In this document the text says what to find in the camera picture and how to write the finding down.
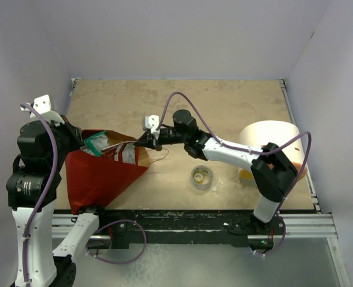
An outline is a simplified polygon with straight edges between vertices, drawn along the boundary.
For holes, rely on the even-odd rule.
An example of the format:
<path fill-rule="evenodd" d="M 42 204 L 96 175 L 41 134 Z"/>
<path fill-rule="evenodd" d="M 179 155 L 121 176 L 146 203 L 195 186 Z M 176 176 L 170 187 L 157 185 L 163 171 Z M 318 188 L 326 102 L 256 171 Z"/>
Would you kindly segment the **red white snack packet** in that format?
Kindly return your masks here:
<path fill-rule="evenodd" d="M 137 165 L 139 161 L 138 151 L 132 141 L 120 142 L 104 148 L 101 151 L 101 157 L 134 165 Z"/>

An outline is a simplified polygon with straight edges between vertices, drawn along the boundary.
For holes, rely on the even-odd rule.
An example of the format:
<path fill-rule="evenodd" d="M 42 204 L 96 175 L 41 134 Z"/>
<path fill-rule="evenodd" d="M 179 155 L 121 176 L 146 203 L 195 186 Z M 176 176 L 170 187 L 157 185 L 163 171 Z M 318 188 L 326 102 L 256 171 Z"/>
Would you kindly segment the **red brown paper bag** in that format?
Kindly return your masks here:
<path fill-rule="evenodd" d="M 106 135 L 111 145 L 135 140 L 112 130 L 107 130 Z M 137 165 L 96 157 L 82 150 L 67 155 L 66 185 L 72 214 L 78 214 L 86 206 L 107 207 L 150 168 L 155 161 L 147 150 L 144 147 L 136 149 Z"/>

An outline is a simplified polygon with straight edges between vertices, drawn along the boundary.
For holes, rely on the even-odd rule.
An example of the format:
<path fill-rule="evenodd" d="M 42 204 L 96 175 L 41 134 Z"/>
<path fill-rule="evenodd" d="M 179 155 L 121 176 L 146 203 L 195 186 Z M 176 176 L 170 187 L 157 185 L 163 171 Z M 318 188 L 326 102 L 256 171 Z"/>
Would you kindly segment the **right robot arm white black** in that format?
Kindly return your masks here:
<path fill-rule="evenodd" d="M 182 144 L 193 158 L 226 163 L 250 172 L 260 192 L 251 227 L 258 234 L 270 230 L 272 218 L 298 175 L 282 148 L 274 143 L 256 148 L 215 138 L 198 128 L 196 119 L 186 109 L 177 110 L 172 118 L 173 126 L 167 126 L 157 115 L 146 116 L 142 122 L 144 134 L 135 146 L 160 151 L 164 145 Z"/>

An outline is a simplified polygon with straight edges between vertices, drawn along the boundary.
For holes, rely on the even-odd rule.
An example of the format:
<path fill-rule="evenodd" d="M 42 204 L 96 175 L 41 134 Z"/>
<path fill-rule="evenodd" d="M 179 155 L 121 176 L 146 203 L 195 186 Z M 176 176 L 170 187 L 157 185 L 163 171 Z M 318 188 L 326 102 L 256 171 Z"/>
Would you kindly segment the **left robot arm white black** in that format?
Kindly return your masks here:
<path fill-rule="evenodd" d="M 18 271 L 14 286 L 72 286 L 77 259 L 90 236 L 108 228 L 106 217 L 86 209 L 57 248 L 52 247 L 53 215 L 60 170 L 66 156 L 81 148 L 81 132 L 63 117 L 35 120 L 20 129 L 19 154 L 6 183 L 17 228 Z"/>

